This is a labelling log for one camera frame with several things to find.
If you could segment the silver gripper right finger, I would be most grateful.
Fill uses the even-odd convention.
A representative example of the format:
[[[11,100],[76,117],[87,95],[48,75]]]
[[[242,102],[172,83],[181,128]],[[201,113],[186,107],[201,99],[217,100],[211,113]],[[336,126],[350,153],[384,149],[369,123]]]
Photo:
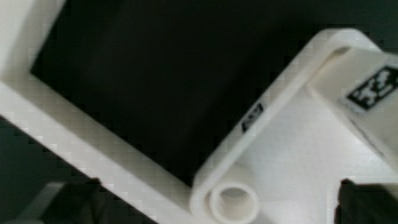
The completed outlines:
[[[398,224],[398,183],[341,181],[334,224]]]

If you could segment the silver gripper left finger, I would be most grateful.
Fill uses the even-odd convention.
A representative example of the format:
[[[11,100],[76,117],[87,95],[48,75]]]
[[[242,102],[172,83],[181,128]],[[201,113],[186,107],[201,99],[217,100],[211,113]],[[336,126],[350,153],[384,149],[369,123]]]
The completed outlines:
[[[14,224],[108,224],[99,180],[91,179],[83,183],[50,182]]]

